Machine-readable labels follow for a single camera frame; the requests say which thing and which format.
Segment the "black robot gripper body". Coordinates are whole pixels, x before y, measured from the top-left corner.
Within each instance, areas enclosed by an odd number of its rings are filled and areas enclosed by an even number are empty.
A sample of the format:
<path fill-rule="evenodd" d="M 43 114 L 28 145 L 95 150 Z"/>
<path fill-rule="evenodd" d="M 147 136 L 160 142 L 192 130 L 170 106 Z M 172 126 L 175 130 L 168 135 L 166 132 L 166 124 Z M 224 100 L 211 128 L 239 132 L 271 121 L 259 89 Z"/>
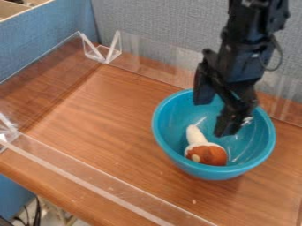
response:
<path fill-rule="evenodd" d="M 203 49 L 203 60 L 216 73 L 215 90 L 220 96 L 234 95 L 247 101 L 257 98 L 255 83 L 265 71 L 275 71 L 282 64 L 283 52 L 275 38 L 259 43 L 222 42 L 218 52 Z"/>

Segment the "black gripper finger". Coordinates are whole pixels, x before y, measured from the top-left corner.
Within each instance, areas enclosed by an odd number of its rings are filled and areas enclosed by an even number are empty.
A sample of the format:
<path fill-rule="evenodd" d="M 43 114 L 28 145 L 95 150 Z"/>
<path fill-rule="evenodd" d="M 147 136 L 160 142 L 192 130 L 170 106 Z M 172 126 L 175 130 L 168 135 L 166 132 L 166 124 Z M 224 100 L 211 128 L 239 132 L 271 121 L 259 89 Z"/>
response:
<path fill-rule="evenodd" d="M 216 117 L 214 134 L 216 137 L 235 135 L 240 128 L 252 121 L 252 111 L 258 105 L 257 98 L 247 101 L 234 95 L 223 96 L 224 107 Z"/>
<path fill-rule="evenodd" d="M 194 104 L 208 104 L 216 95 L 215 81 L 216 73 L 207 63 L 199 63 L 194 79 Z"/>

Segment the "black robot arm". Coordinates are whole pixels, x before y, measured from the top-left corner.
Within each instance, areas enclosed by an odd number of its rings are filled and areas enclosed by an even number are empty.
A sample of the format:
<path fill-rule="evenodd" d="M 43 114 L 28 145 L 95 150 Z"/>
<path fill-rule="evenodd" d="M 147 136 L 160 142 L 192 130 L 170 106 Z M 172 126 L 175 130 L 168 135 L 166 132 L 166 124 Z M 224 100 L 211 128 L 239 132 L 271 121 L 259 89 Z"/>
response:
<path fill-rule="evenodd" d="M 228 0 L 227 23 L 220 33 L 220 47 L 203 50 L 194 80 L 194 104 L 208 104 L 219 97 L 224 107 L 216 117 L 215 135 L 234 135 L 252 120 L 258 105 L 255 83 L 274 53 L 282 48 L 275 32 L 290 17 L 287 0 Z"/>

